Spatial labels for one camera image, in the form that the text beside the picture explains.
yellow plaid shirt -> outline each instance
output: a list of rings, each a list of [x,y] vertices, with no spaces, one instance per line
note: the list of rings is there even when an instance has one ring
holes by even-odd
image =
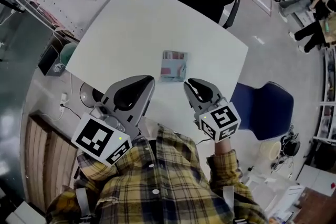
[[[249,189],[239,182],[236,153],[211,156],[208,182],[200,168],[195,143],[171,130],[160,129],[156,157],[147,139],[115,165],[106,167],[85,153],[77,156],[80,176],[98,223],[266,223]],[[234,186],[234,213],[223,198],[223,187]],[[76,192],[68,189],[47,210],[47,222],[72,223],[80,218]]]

person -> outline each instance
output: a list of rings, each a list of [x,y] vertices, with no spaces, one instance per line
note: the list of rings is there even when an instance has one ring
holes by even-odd
[[[328,14],[336,12],[336,3],[334,0],[322,0],[322,3],[324,3],[324,7]]]
[[[299,50],[306,54],[316,45],[334,45],[336,44],[336,13],[331,13],[327,19],[314,22],[295,34],[289,32],[289,36],[294,41],[312,36],[304,47],[298,46]]]
[[[302,13],[306,10],[315,11],[315,7],[321,0],[288,0],[279,3],[279,14],[287,22],[287,16],[292,13]]]
[[[80,173],[74,186],[86,188],[95,223],[267,223],[239,182],[229,138],[216,143],[215,155],[207,158],[209,182],[192,139],[160,126],[156,140],[139,137],[132,143],[112,167],[83,152],[77,156]],[[50,204],[46,219],[78,223],[80,217],[76,191],[69,188]]]

black and white marker cube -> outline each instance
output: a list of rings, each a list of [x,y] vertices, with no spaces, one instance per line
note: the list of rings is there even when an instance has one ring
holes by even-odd
[[[215,143],[233,135],[238,129],[241,119],[233,103],[227,103],[199,117],[201,130],[210,136]]]
[[[131,138],[104,121],[85,113],[71,141],[81,150],[107,166],[112,166],[132,148]]]

power strip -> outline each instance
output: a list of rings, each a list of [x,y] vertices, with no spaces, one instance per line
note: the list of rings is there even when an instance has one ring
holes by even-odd
[[[65,105],[65,103],[68,101],[68,95],[66,93],[62,93],[62,96],[61,96],[61,103],[60,103],[60,106],[59,106],[59,111],[60,112],[64,112],[64,106],[61,106],[62,105]]]

white sneaker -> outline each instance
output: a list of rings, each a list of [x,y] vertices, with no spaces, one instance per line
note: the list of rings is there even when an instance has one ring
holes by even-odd
[[[303,47],[303,46],[300,46],[300,45],[299,45],[299,46],[298,46],[298,49],[299,49],[300,52],[303,52],[304,54],[309,54],[309,52],[305,52],[305,51],[304,51],[304,47]]]
[[[287,18],[284,15],[282,15],[282,12],[279,10],[278,13],[281,16],[281,18],[285,21],[285,23],[287,23],[288,20],[287,20]]]
[[[297,40],[295,39],[295,34],[293,32],[288,32],[288,35],[296,42]]]

